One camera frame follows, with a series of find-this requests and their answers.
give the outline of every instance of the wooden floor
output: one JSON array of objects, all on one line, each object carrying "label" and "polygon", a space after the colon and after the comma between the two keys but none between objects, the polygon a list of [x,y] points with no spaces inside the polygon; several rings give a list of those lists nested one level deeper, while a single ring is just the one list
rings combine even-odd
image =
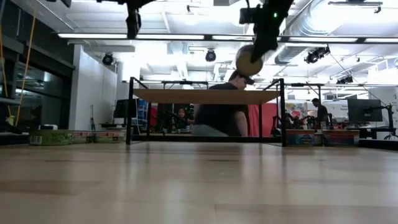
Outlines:
[{"label": "wooden floor", "polygon": [[397,224],[398,154],[267,144],[0,147],[4,224]]}]

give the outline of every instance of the yellow cable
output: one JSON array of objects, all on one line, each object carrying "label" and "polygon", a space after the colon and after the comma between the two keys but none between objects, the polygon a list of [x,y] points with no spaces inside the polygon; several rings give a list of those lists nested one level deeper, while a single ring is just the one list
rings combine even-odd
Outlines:
[{"label": "yellow cable", "polygon": [[33,13],[33,22],[32,22],[32,29],[30,30],[30,41],[29,41],[29,46],[28,46],[28,50],[27,50],[25,73],[24,73],[24,77],[22,79],[22,86],[21,86],[21,98],[19,99],[19,104],[20,105],[18,106],[18,112],[17,112],[17,118],[16,118],[16,122],[15,122],[15,127],[18,125],[19,113],[21,111],[22,100],[24,99],[25,77],[26,77],[27,70],[28,70],[28,67],[29,67],[30,50],[32,49],[32,41],[33,41],[33,33],[34,33],[34,30],[35,30],[35,23],[36,23],[36,10]]},{"label": "yellow cable", "polygon": [[[1,56],[1,68],[2,68],[2,80],[4,83],[4,91],[6,92],[6,97],[8,98],[8,90],[7,90],[7,76],[6,76],[6,68],[4,67],[4,53],[2,51],[2,27],[0,25],[0,56]],[[11,109],[10,106],[7,105],[8,107],[8,115],[11,117]]]}]

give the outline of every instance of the red curtain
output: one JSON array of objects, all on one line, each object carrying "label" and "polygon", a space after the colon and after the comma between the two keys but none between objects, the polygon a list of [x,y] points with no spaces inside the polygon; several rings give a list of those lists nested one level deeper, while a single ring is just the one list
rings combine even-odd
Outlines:
[{"label": "red curtain", "polygon": [[[248,105],[250,137],[259,136],[259,106]],[[276,115],[276,103],[266,103],[262,105],[262,136],[270,136],[272,129],[272,117]]]}]

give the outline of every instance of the ball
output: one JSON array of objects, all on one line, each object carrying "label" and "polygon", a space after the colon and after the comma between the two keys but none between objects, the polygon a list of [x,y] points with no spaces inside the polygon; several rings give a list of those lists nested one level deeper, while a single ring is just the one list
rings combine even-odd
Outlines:
[{"label": "ball", "polygon": [[250,62],[251,55],[254,50],[254,45],[245,45],[241,47],[236,53],[236,69],[242,75],[256,75],[258,74],[264,64],[264,59],[260,58],[254,63]]}]

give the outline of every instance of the ceiling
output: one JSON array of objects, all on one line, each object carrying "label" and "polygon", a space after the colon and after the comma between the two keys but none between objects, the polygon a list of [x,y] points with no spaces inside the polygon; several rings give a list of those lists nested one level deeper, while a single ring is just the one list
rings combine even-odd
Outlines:
[{"label": "ceiling", "polygon": [[[126,6],[114,2],[74,0],[66,8],[60,1],[11,0],[57,32],[125,34]],[[378,0],[375,6],[334,6],[329,0],[296,0],[289,11],[285,35],[388,36],[398,35],[398,1]],[[258,0],[250,0],[255,6]],[[141,34],[252,34],[252,26],[238,24],[239,9],[245,0],[163,0],[145,5]],[[186,70],[188,79],[217,82],[233,69],[240,42],[166,42],[137,40],[84,40],[78,42],[86,52],[101,58],[114,52],[119,61],[139,57],[145,80],[176,79],[175,72]],[[215,62],[206,62],[207,49],[214,49]],[[266,65],[256,76],[259,82],[284,77],[286,82],[336,83],[347,72],[360,83],[368,81],[369,70],[396,70],[398,45],[331,44],[331,55],[319,62],[303,61],[311,46],[289,47],[280,44],[277,52],[267,54]]]}]

